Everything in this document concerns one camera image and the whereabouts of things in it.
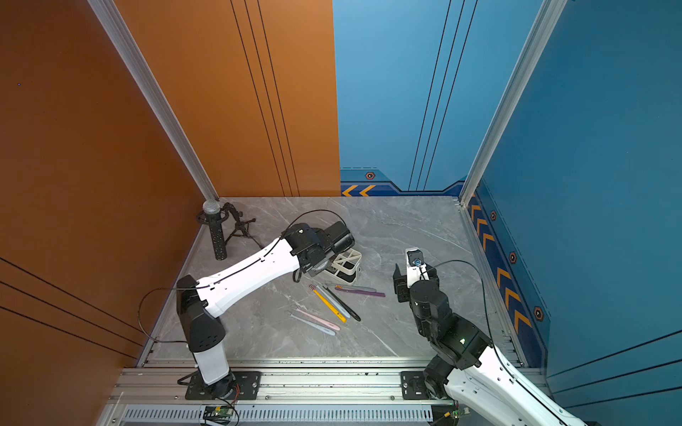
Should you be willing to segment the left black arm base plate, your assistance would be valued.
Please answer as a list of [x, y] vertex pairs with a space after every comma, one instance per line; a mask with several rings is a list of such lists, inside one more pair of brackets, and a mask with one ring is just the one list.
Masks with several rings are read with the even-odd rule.
[[257, 399], [261, 372], [232, 370], [227, 378], [212, 385], [204, 383], [199, 371], [181, 377], [178, 384], [186, 386], [186, 400], [229, 399], [230, 401]]

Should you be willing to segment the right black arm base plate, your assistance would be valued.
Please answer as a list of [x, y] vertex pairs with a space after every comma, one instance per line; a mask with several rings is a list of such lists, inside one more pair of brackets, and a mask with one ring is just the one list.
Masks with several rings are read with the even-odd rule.
[[443, 391], [439, 383], [424, 371], [402, 371], [401, 391], [405, 400], [442, 399]]

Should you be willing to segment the pale blue toothbrush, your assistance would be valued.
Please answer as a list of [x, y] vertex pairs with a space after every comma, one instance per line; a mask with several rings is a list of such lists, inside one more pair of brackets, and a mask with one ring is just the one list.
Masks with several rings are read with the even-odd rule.
[[335, 331], [335, 330], [330, 329], [330, 328], [327, 328], [327, 327], [325, 327], [325, 326], [323, 326], [323, 325], [319, 325], [319, 324], [313, 323], [312, 321], [307, 321], [306, 319], [302, 319], [302, 318], [300, 318], [300, 317], [294, 315], [293, 313], [291, 313], [291, 314], [289, 315], [289, 317], [291, 317], [292, 319], [295, 319], [296, 321], [299, 321], [299, 322], [301, 322], [301, 323], [303, 323], [303, 324], [309, 326], [310, 328], [314, 328], [314, 329], [320, 331], [321, 333], [323, 333], [323, 334], [325, 334], [325, 335], [332, 335], [333, 337], [335, 337], [335, 335], [336, 335], [336, 331]]

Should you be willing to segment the pink toothbrush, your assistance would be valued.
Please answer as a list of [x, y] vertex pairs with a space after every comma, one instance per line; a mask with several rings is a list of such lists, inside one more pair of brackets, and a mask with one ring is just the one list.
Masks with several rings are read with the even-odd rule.
[[340, 330], [341, 330], [341, 328], [339, 328], [338, 325], [336, 325], [336, 324], [334, 324], [334, 323], [332, 323], [332, 322], [330, 322], [330, 321], [326, 321], [326, 319], [322, 319], [322, 318], [320, 318], [320, 317], [318, 317], [318, 316], [316, 316], [316, 315], [314, 315], [314, 314], [310, 314], [309, 312], [306, 312], [306, 311], [304, 311], [304, 310], [302, 310], [302, 309], [300, 309], [300, 308], [296, 308], [295, 311], [298, 312], [298, 313], [303, 314], [303, 315], [304, 315], [305, 317], [307, 317], [308, 319], [313, 320], [314, 322], [318, 323], [319, 325], [324, 326], [325, 328], [329, 328], [329, 329], [331, 329], [331, 330], [333, 330], [333, 331], [340, 331]]

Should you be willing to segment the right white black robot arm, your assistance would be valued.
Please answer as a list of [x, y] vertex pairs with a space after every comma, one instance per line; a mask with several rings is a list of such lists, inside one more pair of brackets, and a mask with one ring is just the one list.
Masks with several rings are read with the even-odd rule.
[[586, 424], [516, 369], [489, 331], [452, 310], [437, 269], [426, 264], [420, 250], [411, 248], [405, 257], [406, 272], [399, 266], [394, 271], [394, 291], [435, 350], [424, 369], [431, 396], [464, 403], [495, 425]]

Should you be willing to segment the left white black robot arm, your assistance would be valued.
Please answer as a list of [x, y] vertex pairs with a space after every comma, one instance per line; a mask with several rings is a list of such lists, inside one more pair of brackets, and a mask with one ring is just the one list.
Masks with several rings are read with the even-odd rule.
[[221, 315], [287, 273], [319, 273], [353, 245], [353, 234], [343, 221], [324, 229], [299, 223], [234, 266], [199, 280], [187, 275], [178, 281], [177, 314], [202, 384], [211, 396], [227, 397], [236, 389]]

